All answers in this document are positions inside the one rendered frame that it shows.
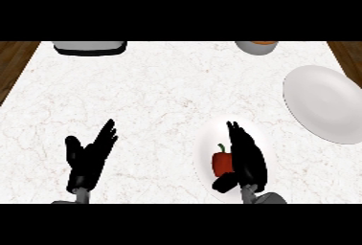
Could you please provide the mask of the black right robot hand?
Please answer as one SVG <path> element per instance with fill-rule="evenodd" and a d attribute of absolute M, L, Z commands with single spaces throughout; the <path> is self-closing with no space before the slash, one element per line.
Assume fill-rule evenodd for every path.
<path fill-rule="evenodd" d="M 228 122 L 234 171 L 216 177 L 213 189 L 226 193 L 237 186 L 256 185 L 256 192 L 268 184 L 268 167 L 262 150 L 237 122 Z"/>

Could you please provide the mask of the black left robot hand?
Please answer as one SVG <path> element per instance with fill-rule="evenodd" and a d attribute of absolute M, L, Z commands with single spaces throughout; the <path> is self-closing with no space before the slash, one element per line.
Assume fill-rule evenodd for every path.
<path fill-rule="evenodd" d="M 115 121 L 108 120 L 95 141 L 81 146 L 75 136 L 65 138 L 67 162 L 71 167 L 67 191 L 84 188 L 92 191 L 96 187 L 105 162 L 117 141 Z"/>

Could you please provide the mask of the red bell pepper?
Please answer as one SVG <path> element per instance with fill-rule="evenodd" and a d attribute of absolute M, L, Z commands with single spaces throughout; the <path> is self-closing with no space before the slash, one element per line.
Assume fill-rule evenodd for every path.
<path fill-rule="evenodd" d="M 213 155 L 214 176 L 220 177 L 225 173 L 234 171 L 232 154 L 226 152 L 225 145 L 219 144 L 220 151 Z"/>

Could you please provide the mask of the small white plate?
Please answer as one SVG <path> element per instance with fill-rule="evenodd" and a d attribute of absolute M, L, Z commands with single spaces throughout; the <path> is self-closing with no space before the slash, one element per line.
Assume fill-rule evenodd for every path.
<path fill-rule="evenodd" d="M 203 128 L 198 131 L 194 145 L 194 166 L 198 174 L 198 179 L 203 183 L 205 190 L 210 195 L 223 203 L 241 203 L 241 188 L 232 188 L 226 193 L 220 193 L 213 189 L 213 182 L 216 180 L 213 171 L 213 155 L 220 152 L 219 144 L 223 144 L 226 152 L 231 152 L 231 139 L 226 122 L 237 122 L 239 127 L 245 130 L 251 136 L 257 147 L 263 153 L 266 168 L 268 168 L 268 184 L 265 191 L 260 195 L 275 190 L 276 183 L 276 166 L 278 158 L 270 143 L 270 137 L 260 127 L 251 120 L 244 118 L 241 115 L 228 114 L 220 115 L 210 119 Z"/>

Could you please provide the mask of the large white plate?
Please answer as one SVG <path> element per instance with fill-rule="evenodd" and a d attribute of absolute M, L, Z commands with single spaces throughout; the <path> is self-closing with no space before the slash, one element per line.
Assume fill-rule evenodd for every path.
<path fill-rule="evenodd" d="M 341 145 L 362 143 L 362 88 L 333 69 L 307 65 L 282 81 L 288 111 L 321 139 Z"/>

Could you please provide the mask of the grey and black appliance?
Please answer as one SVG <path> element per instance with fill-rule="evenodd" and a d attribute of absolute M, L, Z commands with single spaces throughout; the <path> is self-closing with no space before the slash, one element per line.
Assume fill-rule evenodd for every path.
<path fill-rule="evenodd" d="M 126 51 L 126 41 L 53 41 L 53 49 L 67 56 L 112 56 Z"/>

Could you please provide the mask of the grey bowl with orange content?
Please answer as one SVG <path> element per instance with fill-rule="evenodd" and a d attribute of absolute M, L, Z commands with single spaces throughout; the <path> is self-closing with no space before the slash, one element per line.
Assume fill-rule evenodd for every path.
<path fill-rule="evenodd" d="M 250 55 L 254 56 L 263 56 L 269 54 L 276 46 L 278 46 L 276 41 L 237 41 L 237 46 L 238 48 L 248 53 Z"/>

